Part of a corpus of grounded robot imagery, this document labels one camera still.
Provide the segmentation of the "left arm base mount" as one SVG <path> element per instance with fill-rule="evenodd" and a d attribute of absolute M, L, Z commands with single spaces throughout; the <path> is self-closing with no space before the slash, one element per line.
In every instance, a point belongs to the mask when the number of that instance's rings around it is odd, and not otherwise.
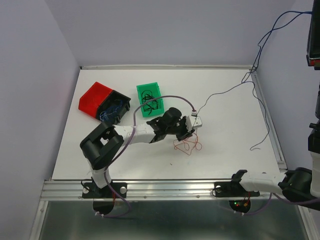
<path fill-rule="evenodd" d="M 127 197 L 127 183 L 126 182 L 111 182 L 110 185 L 112 188 L 123 198 Z M 82 198 L 83 199 L 111 199 L 113 197 L 112 190 L 105 186 L 104 188 L 99 188 L 93 182 L 81 183 L 82 189 Z"/>

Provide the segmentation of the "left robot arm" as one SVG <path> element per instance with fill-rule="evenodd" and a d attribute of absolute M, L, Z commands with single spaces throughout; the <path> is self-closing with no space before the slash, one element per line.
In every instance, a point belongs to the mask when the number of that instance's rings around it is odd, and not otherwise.
<path fill-rule="evenodd" d="M 175 107 L 140 125 L 121 126 L 102 122 L 81 143 L 80 148 L 87 159 L 94 183 L 94 191 L 100 197 L 111 193 L 109 166 L 118 155 L 132 144 L 153 144 L 174 135 L 178 141 L 193 135 L 202 127 L 202 120 L 192 113 L 183 116 Z"/>

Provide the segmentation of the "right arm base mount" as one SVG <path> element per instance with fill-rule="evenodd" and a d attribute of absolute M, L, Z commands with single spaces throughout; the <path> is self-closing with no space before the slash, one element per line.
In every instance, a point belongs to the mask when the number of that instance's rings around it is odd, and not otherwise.
<path fill-rule="evenodd" d="M 215 182 L 211 194 L 217 198 L 259 197 L 259 191 L 247 191 L 240 184 L 247 172 L 247 170 L 241 169 L 232 175 L 230 181 Z"/>

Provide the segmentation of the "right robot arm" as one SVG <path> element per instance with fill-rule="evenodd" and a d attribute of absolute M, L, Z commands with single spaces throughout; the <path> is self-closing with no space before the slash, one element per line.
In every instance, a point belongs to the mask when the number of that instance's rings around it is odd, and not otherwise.
<path fill-rule="evenodd" d="M 246 172 L 231 192 L 282 195 L 320 208 L 320 3 L 297 0 L 258 43 L 251 73 L 262 88 L 287 165 L 283 173 Z"/>

